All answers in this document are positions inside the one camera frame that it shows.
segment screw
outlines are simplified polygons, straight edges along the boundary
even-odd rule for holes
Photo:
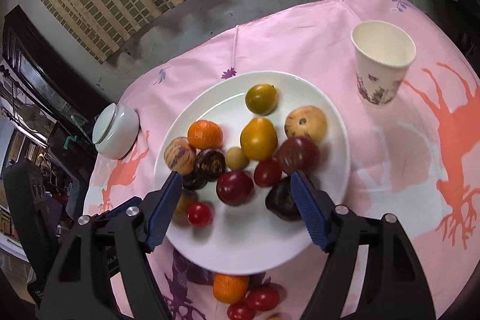
[[[138,207],[136,206],[131,206],[127,208],[127,214],[129,216],[136,216],[138,213],[140,213],[140,209],[138,209]]]
[[[392,223],[392,224],[393,224],[393,223],[396,223],[397,220],[398,220],[398,219],[397,219],[397,216],[395,216],[395,215],[392,214],[392,213],[387,213],[387,214],[385,215],[385,221],[386,221],[387,223]]]
[[[335,213],[345,215],[348,214],[349,208],[347,208],[345,205],[337,205],[335,206]]]
[[[80,224],[81,226],[88,224],[89,221],[90,221],[90,216],[88,214],[84,214],[83,216],[80,216],[78,218],[78,224]]]

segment jar lid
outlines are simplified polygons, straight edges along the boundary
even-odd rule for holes
[[[94,144],[98,144],[100,141],[102,141],[107,134],[116,109],[117,105],[111,103],[105,109],[103,109],[102,113],[98,116],[92,132],[92,142]]]

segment plate rim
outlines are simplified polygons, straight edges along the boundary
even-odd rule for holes
[[[169,127],[169,129],[166,131],[165,133],[165,136],[162,140],[162,144],[160,145],[160,148],[158,150],[158,153],[157,153],[157,157],[155,158],[155,165],[154,165],[154,170],[153,170],[153,178],[152,178],[152,188],[155,189],[155,187],[158,187],[158,186],[155,186],[155,178],[157,178],[157,172],[159,171],[159,165],[161,163],[163,163],[163,157],[161,156],[161,152],[164,148],[164,144],[166,142],[166,137],[167,135],[169,134],[170,130],[175,126],[175,124],[177,123],[178,119],[183,115],[183,113],[185,111],[187,111],[193,104],[194,102],[196,102],[202,95],[204,94],[207,94],[210,90],[212,90],[213,88],[217,87],[218,85],[221,85],[222,83],[225,83],[225,82],[229,82],[231,81],[232,79],[236,79],[238,77],[241,77],[241,76],[245,76],[245,75],[251,75],[251,74],[265,74],[265,73],[275,73],[275,74],[283,74],[283,75],[287,75],[287,76],[292,76],[296,79],[299,79],[301,80],[302,82],[306,83],[306,84],[309,84],[310,86],[312,86],[313,88],[315,88],[316,91],[318,91],[321,95],[323,95],[323,97],[327,100],[327,102],[330,104],[330,107],[332,108],[333,112],[337,115],[338,119],[339,119],[339,122],[340,122],[340,128],[342,130],[342,134],[343,136],[345,137],[345,141],[346,141],[346,171],[348,172],[348,175],[346,175],[346,178],[344,179],[344,182],[341,186],[341,202],[343,202],[345,200],[345,196],[346,196],[346,192],[347,192],[347,187],[348,187],[348,184],[349,184],[349,180],[350,180],[350,175],[351,175],[351,165],[352,165],[352,159],[351,159],[351,147],[350,147],[350,139],[349,139],[349,135],[347,133],[347,127],[345,126],[345,121],[343,120],[343,117],[340,115],[340,112],[338,111],[337,107],[335,106],[335,104],[332,102],[332,100],[330,99],[330,97],[325,94],[322,90],[320,90],[317,86],[315,86],[313,83],[309,82],[308,80],[298,76],[298,75],[294,75],[294,74],[291,74],[289,72],[284,72],[284,71],[275,71],[275,70],[261,70],[261,71],[249,71],[249,72],[245,72],[245,73],[242,73],[242,74],[237,74],[233,77],[229,77],[225,80],[221,80],[219,81],[218,83],[214,84],[213,86],[207,88],[205,91],[203,91],[202,93],[200,93],[199,95],[197,95],[195,97],[195,99],[193,99],[181,112],[180,114],[177,116],[177,118],[175,119],[175,121],[173,121],[172,125]],[[168,239],[169,243],[172,245],[172,247],[178,251],[183,257],[185,257],[186,259],[189,259],[185,254],[183,254],[182,251],[178,250],[174,245],[173,243],[171,242],[170,238],[169,238],[169,233],[168,233],[168,230],[165,234],[165,237]],[[272,270],[273,268],[276,268],[276,267],[279,267],[281,266],[282,264],[284,263],[287,263],[289,262],[290,260],[296,258],[300,253],[302,253],[304,250],[306,250],[309,246],[307,246],[306,248],[303,248],[301,249],[300,251],[298,251],[296,253],[296,255],[294,257],[292,257],[291,259],[288,259],[288,260],[285,260],[283,262],[280,262],[279,264],[275,265],[274,267],[268,269],[268,270]],[[206,270],[209,270],[207,269],[206,267],[202,266],[202,265],[198,265],[199,267],[202,267],[202,268],[205,268]],[[230,275],[252,275],[252,274],[258,274],[260,272],[264,272],[266,270],[261,270],[261,269],[252,269],[253,271],[249,271],[247,274],[239,274],[239,273],[233,273],[233,274],[230,274]]]

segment small orange fruit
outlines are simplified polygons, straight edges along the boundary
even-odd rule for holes
[[[212,121],[195,121],[188,128],[187,136],[189,144],[199,150],[220,148],[222,146],[222,128]]]
[[[213,280],[213,297],[224,304],[236,304],[244,299],[250,277],[216,274]]]

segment cup rim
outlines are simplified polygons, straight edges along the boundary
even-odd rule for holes
[[[380,22],[381,24],[386,24],[386,25],[390,25],[390,26],[393,26],[394,28],[397,28],[398,30],[400,30],[402,33],[404,33],[409,39],[410,39],[410,42],[413,44],[413,56],[412,56],[412,59],[407,63],[407,64],[402,64],[402,65],[395,65],[395,64],[385,64],[385,63],[382,63],[381,61],[378,61],[374,58],[372,58],[371,56],[368,56],[363,50],[361,50],[357,43],[355,42],[355,40],[353,39],[353,33],[355,31],[355,29],[363,24],[366,24],[366,23],[371,23],[371,22]],[[415,60],[415,58],[417,57],[417,46],[415,45],[415,42],[414,40],[411,38],[411,36],[406,32],[404,31],[401,27],[395,25],[395,24],[392,24],[390,22],[386,22],[386,21],[381,21],[379,19],[368,19],[366,21],[362,21],[360,22],[359,24],[357,24],[351,31],[350,33],[350,40],[352,41],[353,45],[355,46],[355,48],[362,54],[364,55],[366,58],[374,61],[375,63],[377,64],[380,64],[380,65],[383,65],[384,67],[390,67],[390,68],[407,68],[409,67],[413,61]]]

